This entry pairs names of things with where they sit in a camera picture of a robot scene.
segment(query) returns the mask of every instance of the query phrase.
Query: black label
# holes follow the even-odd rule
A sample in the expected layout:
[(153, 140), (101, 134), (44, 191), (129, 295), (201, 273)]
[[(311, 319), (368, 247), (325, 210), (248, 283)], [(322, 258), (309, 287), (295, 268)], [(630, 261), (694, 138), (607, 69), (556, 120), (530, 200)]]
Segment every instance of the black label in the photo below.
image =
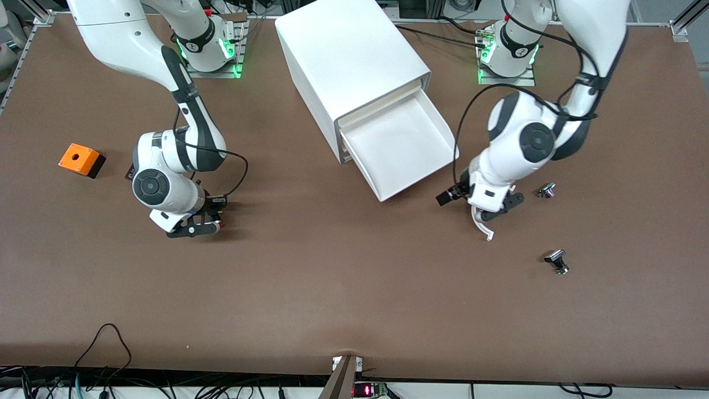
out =
[(125, 179), (132, 182), (134, 177), (135, 177), (135, 166), (131, 163), (130, 169), (128, 169), (128, 172), (125, 174)]

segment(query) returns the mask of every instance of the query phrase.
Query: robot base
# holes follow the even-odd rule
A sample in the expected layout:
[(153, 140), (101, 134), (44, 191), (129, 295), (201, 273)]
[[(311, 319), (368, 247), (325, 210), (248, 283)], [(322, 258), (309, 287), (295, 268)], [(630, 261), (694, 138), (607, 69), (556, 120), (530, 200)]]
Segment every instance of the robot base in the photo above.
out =
[(249, 33), (250, 20), (244, 22), (225, 21), (227, 24), (227, 39), (237, 40), (233, 45), (234, 57), (229, 60), (224, 66), (212, 72), (200, 72), (195, 70), (187, 63), (187, 72), (192, 78), (212, 78), (212, 79), (239, 79), (241, 78), (241, 69), (244, 65), (244, 54), (246, 53), (246, 42), (248, 38), (245, 36)]
[[(490, 38), (488, 36), (492, 36), (493, 32), (491, 31), (492, 26), (488, 26), (485, 29), (482, 30), (483, 35), (476, 35), (475, 36), (475, 43), (480, 43), (485, 46), (490, 46)], [(500, 75), (497, 75), (495, 72), (492, 72), (490, 67), (485, 65), (484, 62), (481, 61), (481, 58), (484, 56), (484, 53), (486, 51), (489, 51), (487, 48), (476, 48), (475, 53), (477, 56), (477, 62), (478, 62), (478, 84), (496, 84), (496, 83), (507, 83), (507, 84), (514, 84), (515, 86), (526, 86), (526, 87), (533, 87), (535, 86), (535, 78), (534, 78), (534, 68), (532, 65), (529, 65), (527, 67), (527, 70), (524, 71), (523, 74), (517, 77), (502, 77)]]

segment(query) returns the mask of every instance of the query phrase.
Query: plastic storage box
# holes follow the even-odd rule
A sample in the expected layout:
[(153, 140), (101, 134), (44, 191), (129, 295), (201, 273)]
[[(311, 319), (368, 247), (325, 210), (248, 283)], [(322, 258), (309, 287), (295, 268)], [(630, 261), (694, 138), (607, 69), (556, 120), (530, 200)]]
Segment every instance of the plastic storage box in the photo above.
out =
[(453, 134), (425, 94), (431, 71), (375, 0), (317, 0), (276, 30), (335, 157), (354, 160), (379, 201), (453, 160)]

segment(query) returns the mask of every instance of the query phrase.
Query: orange box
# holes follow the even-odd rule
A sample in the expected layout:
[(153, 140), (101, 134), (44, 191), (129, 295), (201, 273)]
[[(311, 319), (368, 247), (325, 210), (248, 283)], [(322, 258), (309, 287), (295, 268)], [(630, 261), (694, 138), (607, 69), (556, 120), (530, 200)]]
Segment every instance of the orange box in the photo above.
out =
[(106, 162), (106, 157), (99, 154), (98, 151), (72, 143), (59, 161), (59, 166), (95, 179), (101, 166), (104, 166), (104, 162)]

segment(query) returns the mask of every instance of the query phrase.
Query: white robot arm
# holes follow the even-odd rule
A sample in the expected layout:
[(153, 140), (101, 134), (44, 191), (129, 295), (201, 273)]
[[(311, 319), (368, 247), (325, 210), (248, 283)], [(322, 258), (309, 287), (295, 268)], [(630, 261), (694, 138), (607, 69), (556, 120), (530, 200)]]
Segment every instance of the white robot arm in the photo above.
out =
[(585, 52), (569, 101), (561, 109), (525, 92), (514, 92), (495, 105), (488, 121), (490, 144), (473, 158), (461, 182), (437, 197), (444, 205), (466, 197), (478, 227), (523, 201), (514, 182), (549, 160), (580, 149), (603, 91), (623, 52), (625, 16), (630, 0), (557, 0), (559, 19)]
[(511, 20), (505, 17), (486, 28), (493, 31), (493, 38), (490, 50), (484, 53), (481, 62), (503, 77), (523, 74), (539, 48), (540, 39), (538, 33), (526, 27), (543, 31), (552, 20), (552, 14), (549, 0), (515, 0)]
[[(198, 70), (218, 69), (229, 61), (223, 22), (208, 18), (197, 0), (144, 0), (170, 22), (189, 62)], [(216, 170), (226, 145), (199, 92), (175, 51), (155, 36), (138, 0), (69, 0), (74, 20), (91, 54), (129, 75), (155, 81), (170, 91), (188, 126), (143, 134), (133, 150), (133, 193), (153, 210), (150, 218), (170, 237), (219, 231), (214, 200), (182, 173)], [(192, 217), (200, 214), (202, 223)], [(211, 217), (209, 222), (205, 215)]]

